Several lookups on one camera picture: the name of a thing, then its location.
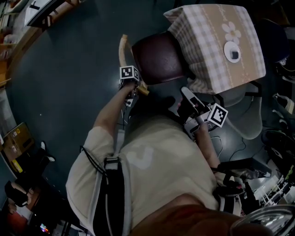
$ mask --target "gray chair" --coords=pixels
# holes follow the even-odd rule
[[[231,117],[231,106],[239,106],[244,96],[251,96],[252,100],[250,106],[242,111],[238,117]],[[229,110],[226,123],[232,127],[238,134],[244,139],[254,139],[262,131],[262,119],[261,119],[261,85],[255,81],[248,84],[241,85],[239,87],[227,90],[218,94],[217,98],[220,100],[220,104]]]

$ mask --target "person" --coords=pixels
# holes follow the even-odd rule
[[[49,162],[54,162],[55,158],[46,152],[46,144],[41,142],[41,147],[33,158],[31,168],[14,182],[8,181],[4,187],[8,198],[8,210],[11,214],[16,212],[17,207],[29,205],[34,194],[33,188],[41,177]]]
[[[133,84],[123,87],[99,112],[84,147],[97,161],[114,153],[115,128]],[[238,216],[218,211],[213,191],[224,178],[213,173],[219,159],[205,123],[193,142],[182,126],[165,112],[167,102],[131,110],[119,157],[128,161],[132,195],[132,236],[229,235]],[[68,201],[81,223],[91,228],[90,202],[96,170],[85,152],[74,162],[66,183]],[[265,228],[240,227],[237,235],[271,235]]]

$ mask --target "cardboard box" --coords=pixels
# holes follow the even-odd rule
[[[4,152],[11,162],[25,153],[34,144],[28,127],[21,123],[4,136]]]

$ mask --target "gray floor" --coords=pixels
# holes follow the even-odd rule
[[[184,0],[184,4],[194,1]],[[118,89],[118,45],[122,34],[131,44],[148,35],[166,30],[163,13],[173,7],[173,0],[87,0],[44,32],[22,58],[7,86],[7,94],[17,123],[26,122],[36,142],[45,140],[56,162],[44,177],[65,193],[65,182],[79,145],[100,109]],[[268,73],[264,85],[262,116],[269,126],[276,124],[272,115],[271,95],[280,80]],[[179,88],[185,80],[153,87],[161,96],[180,99]],[[242,139],[230,127],[212,132],[223,143],[221,161],[242,148]],[[220,140],[214,146],[221,150]],[[260,137],[245,141],[247,148],[233,159],[251,157],[262,147]],[[267,160],[262,150],[255,157]]]

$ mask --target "beige t-shirt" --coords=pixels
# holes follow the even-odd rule
[[[157,116],[139,122],[133,130],[126,132],[126,144],[119,154],[129,163],[133,228],[185,193],[197,197],[209,209],[218,209],[212,195],[216,178],[199,147],[179,124]],[[89,132],[84,147],[101,162],[114,152],[113,138],[101,127]],[[71,207],[85,226],[95,177],[96,170],[82,152],[71,168],[66,189]]]

